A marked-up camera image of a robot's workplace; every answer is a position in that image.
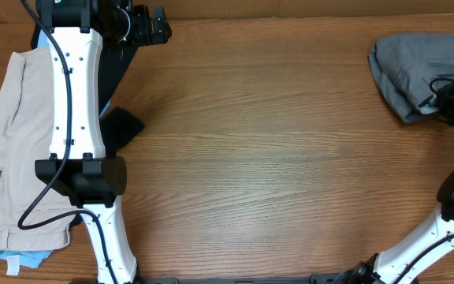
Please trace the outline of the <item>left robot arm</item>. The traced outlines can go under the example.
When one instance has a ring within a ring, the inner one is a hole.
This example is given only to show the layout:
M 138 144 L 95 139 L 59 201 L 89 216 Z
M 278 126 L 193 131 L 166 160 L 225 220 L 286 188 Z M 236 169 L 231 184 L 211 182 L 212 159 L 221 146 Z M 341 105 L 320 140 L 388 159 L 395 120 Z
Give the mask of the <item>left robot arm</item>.
M 46 191 L 69 199 L 95 252 L 98 283 L 139 283 L 121 198 L 127 185 L 118 156 L 143 128 L 129 112 L 101 115 L 139 47 L 165 44 L 172 29 L 161 6 L 130 1 L 38 1 L 29 10 L 47 38 L 54 74 L 49 155 L 35 162 Z

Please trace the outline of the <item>grey shorts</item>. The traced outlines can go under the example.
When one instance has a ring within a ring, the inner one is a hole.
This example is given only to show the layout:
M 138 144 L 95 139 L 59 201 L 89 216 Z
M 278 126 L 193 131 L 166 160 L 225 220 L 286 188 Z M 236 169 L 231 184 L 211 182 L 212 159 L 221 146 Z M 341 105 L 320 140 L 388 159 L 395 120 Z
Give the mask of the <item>grey shorts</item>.
M 377 40 L 368 61 L 385 102 L 406 123 L 438 112 L 430 82 L 454 80 L 453 33 L 400 33 Z

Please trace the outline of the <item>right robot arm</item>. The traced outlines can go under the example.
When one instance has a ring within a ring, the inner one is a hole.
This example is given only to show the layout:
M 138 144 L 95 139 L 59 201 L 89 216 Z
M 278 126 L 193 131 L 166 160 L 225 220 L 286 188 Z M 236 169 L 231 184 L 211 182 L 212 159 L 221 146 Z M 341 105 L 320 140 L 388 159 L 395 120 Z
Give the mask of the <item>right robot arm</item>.
M 429 83 L 443 122 L 454 126 L 454 79 Z M 358 263 L 337 276 L 335 283 L 416 283 L 418 276 L 454 250 L 454 171 L 437 192 L 437 206 L 416 229 L 392 248 Z

